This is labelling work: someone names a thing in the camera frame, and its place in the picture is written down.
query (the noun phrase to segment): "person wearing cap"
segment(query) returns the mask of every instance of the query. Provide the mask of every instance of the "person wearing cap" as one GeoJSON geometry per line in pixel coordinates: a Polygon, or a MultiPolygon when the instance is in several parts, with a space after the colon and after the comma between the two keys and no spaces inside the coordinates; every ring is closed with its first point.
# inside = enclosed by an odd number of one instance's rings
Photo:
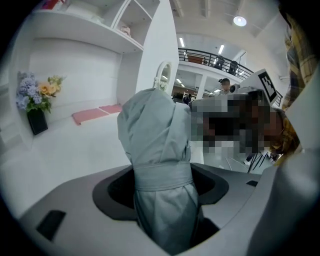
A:
{"type": "Polygon", "coordinates": [[[222,90],[218,93],[217,96],[229,94],[230,80],[228,78],[224,78],[224,79],[220,80],[219,82],[221,82],[222,90]]]}

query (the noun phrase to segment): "plaid shirt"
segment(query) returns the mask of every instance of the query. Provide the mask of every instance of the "plaid shirt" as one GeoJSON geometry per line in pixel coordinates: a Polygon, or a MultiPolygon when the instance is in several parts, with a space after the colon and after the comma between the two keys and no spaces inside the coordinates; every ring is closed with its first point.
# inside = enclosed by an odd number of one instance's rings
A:
{"type": "MultiPolygon", "coordinates": [[[[287,110],[310,81],[317,67],[318,59],[299,24],[281,8],[280,13],[289,25],[284,42],[289,64],[290,85],[282,104],[282,109],[287,110]]],[[[296,131],[285,113],[280,109],[278,112],[281,115],[283,131],[278,141],[273,141],[269,149],[272,153],[283,154],[276,162],[276,166],[292,155],[300,143],[296,131]]]]}
{"type": "Polygon", "coordinates": [[[310,81],[317,67],[318,59],[299,24],[287,13],[281,10],[280,13],[290,26],[284,40],[290,72],[290,85],[282,104],[282,109],[286,110],[310,81]]]}

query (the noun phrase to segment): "orange flower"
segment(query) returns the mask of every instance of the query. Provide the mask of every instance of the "orange flower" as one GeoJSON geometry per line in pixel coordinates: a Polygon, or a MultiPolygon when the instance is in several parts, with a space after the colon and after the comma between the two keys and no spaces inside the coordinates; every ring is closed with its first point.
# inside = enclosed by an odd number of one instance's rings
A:
{"type": "Polygon", "coordinates": [[[49,95],[49,87],[50,84],[48,82],[41,82],[38,85],[39,92],[42,93],[43,95],[49,95]]]}

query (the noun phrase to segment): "upper floor balcony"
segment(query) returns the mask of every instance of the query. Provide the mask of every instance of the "upper floor balcony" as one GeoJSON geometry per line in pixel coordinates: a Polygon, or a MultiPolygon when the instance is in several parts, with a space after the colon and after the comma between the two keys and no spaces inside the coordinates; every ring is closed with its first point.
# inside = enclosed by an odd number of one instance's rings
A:
{"type": "MultiPolygon", "coordinates": [[[[239,84],[254,73],[245,66],[222,55],[188,48],[178,48],[178,52],[180,62],[192,63],[192,66],[197,66],[194,64],[202,65],[204,69],[216,73],[219,78],[223,78],[221,75],[225,74],[225,77],[230,79],[231,84],[239,84]]],[[[283,96],[277,90],[276,92],[278,97],[274,104],[280,107],[283,96]]]]}

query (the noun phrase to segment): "gray machine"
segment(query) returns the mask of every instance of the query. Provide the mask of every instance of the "gray machine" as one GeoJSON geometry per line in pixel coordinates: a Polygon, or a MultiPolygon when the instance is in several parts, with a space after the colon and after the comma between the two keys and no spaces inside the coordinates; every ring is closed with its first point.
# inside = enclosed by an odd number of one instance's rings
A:
{"type": "MultiPolygon", "coordinates": [[[[320,116],[313,111],[315,105],[319,109],[319,80],[317,69],[287,111],[304,152],[262,175],[191,164],[206,224],[199,228],[198,243],[180,255],[267,255],[303,227],[303,217],[319,204],[320,195],[320,136],[315,133],[320,116]]],[[[123,166],[70,180],[19,221],[49,255],[168,255],[135,221],[132,173],[123,166]]]]}

